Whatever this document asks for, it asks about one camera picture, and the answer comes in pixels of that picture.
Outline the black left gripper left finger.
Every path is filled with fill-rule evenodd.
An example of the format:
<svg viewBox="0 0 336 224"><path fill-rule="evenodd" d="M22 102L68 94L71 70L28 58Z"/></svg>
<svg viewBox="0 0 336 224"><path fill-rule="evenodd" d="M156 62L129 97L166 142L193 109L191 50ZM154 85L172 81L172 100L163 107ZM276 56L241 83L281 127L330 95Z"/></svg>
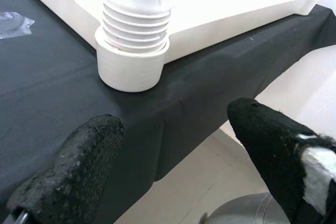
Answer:
<svg viewBox="0 0 336 224"><path fill-rule="evenodd" d="M95 116L10 196L7 223L93 223L124 139L120 119Z"/></svg>

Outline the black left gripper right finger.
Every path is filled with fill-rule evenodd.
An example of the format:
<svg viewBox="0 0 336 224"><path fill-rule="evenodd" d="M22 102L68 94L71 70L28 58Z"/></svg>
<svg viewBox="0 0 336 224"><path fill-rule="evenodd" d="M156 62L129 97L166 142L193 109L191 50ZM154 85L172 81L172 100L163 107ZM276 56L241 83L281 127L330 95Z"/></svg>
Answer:
<svg viewBox="0 0 336 224"><path fill-rule="evenodd" d="M290 223L335 223L335 140L252 98L227 116Z"/></svg>

